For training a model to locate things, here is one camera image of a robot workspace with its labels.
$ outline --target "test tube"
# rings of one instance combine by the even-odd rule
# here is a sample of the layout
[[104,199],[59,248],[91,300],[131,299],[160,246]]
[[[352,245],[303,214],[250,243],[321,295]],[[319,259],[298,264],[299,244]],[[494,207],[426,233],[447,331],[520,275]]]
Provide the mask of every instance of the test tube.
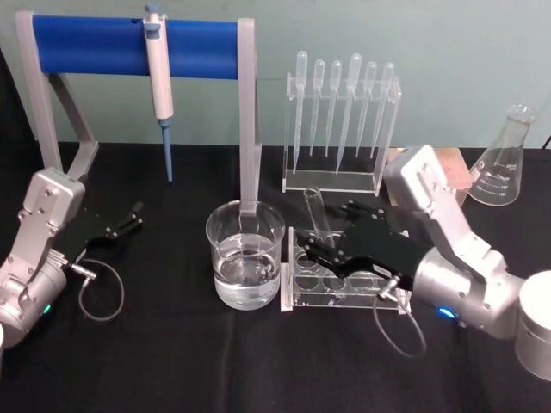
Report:
[[315,187],[306,188],[304,190],[304,199],[308,206],[308,212],[310,213],[310,219],[312,220],[316,238],[322,243],[326,243],[330,247],[335,248],[335,242],[331,234],[327,214],[325,213],[324,199],[321,196],[321,191],[319,188]]

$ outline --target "micropipette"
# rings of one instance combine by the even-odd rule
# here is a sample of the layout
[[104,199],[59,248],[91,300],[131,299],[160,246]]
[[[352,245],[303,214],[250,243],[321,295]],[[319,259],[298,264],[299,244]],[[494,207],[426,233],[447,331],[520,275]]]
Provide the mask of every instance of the micropipette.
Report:
[[313,103],[312,103],[312,122],[310,123],[310,156],[313,151],[313,141],[316,139],[316,128],[318,127],[318,108],[319,97],[321,96],[321,87],[324,84],[325,62],[316,60],[313,66]]
[[358,123],[358,136],[356,138],[356,157],[360,151],[360,144],[362,143],[363,128],[365,127],[365,120],[368,117],[369,101],[371,100],[371,91],[375,84],[375,77],[377,76],[377,64],[375,62],[369,62],[365,69],[365,78],[363,79],[363,94],[365,99],[362,103],[362,109],[360,110],[360,121]]
[[356,86],[358,85],[361,67],[362,56],[358,53],[354,53],[350,58],[348,77],[346,79],[346,104],[344,106],[343,130],[341,131],[341,139],[338,142],[337,168],[335,169],[336,174],[338,174],[338,169],[343,161],[344,147],[346,146],[346,135],[348,135],[350,113],[352,111],[352,101],[354,101],[354,92],[356,91]]
[[152,80],[153,108],[163,134],[164,161],[169,185],[172,184],[172,154],[170,153],[170,124],[174,108],[172,107],[172,89],[170,86],[169,49],[166,39],[166,15],[160,13],[156,4],[145,7],[148,16],[144,19],[145,45],[149,74]]
[[293,147],[293,173],[299,162],[300,130],[302,127],[302,103],[304,102],[304,89],[306,87],[306,72],[308,70],[308,53],[300,51],[296,54],[296,118],[294,120],[294,147]]
[[327,128],[325,137],[325,155],[329,154],[329,141],[331,140],[331,129],[333,128],[333,115],[335,114],[335,103],[337,103],[338,86],[341,83],[341,73],[343,65],[335,60],[331,65],[331,77],[329,78],[329,87],[331,88],[331,97],[329,99],[329,111],[327,112]]
[[385,65],[385,69],[382,71],[381,77],[381,101],[379,102],[379,107],[377,108],[377,117],[375,118],[375,127],[373,129],[373,144],[371,145],[371,155],[370,158],[373,158],[373,152],[375,152],[375,145],[377,145],[377,139],[379,138],[379,131],[381,129],[382,122],[382,113],[385,110],[385,103],[387,102],[388,91],[392,84],[394,75],[394,65],[388,62]]

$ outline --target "green wall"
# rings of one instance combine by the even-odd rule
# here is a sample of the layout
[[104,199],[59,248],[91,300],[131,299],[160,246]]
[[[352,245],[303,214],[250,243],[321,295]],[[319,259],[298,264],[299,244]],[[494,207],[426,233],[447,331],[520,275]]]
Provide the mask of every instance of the green wall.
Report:
[[[527,146],[551,134],[551,2],[544,0],[163,0],[169,18],[257,19],[262,141],[282,143],[284,78],[298,50],[345,70],[353,52],[393,61],[403,99],[393,145],[487,146],[512,103],[542,107]],[[143,1],[3,0],[0,47],[29,109],[15,12],[142,16]],[[71,76],[100,141],[158,142],[146,77]],[[237,144],[237,84],[174,79],[173,139]],[[60,140],[74,133],[55,103]]]

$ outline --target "blue foam bar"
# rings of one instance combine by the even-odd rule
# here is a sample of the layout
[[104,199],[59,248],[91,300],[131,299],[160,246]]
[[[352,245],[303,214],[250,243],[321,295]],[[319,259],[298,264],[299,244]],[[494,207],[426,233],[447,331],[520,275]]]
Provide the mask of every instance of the blue foam bar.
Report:
[[[149,76],[142,19],[35,15],[44,73]],[[167,21],[173,77],[238,78],[236,22]]]

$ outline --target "pipette rack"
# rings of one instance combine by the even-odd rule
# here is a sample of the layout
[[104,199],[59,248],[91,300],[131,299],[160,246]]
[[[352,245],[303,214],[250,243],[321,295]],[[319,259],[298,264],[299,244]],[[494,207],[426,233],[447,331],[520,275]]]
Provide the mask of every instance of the pipette rack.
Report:
[[[325,154],[326,122],[331,99],[331,88],[328,70],[321,87],[319,98],[319,115],[314,146],[310,154],[311,119],[313,114],[313,78],[309,74],[304,91],[303,115],[300,128],[300,155],[296,170],[293,165],[293,143],[295,135],[295,112],[297,104],[297,87],[295,77],[287,74],[287,96],[285,108],[285,146],[283,161],[282,191],[303,190],[318,187],[322,191],[379,194],[387,152],[393,135],[394,124],[398,114],[402,92],[399,79],[392,77],[388,93],[384,93],[381,80],[373,82],[371,91],[364,89],[363,80],[366,64],[362,65],[360,79],[357,82],[352,102],[350,126],[348,128],[346,147],[341,167],[336,172],[338,142],[343,127],[343,112],[347,98],[346,78],[341,79],[337,89],[334,119],[332,122],[329,151]],[[381,77],[383,68],[379,68],[377,77]],[[362,104],[368,102],[368,115],[362,134],[362,144],[356,154],[356,137],[360,128],[360,112]],[[381,127],[374,139],[376,113],[382,105]]]

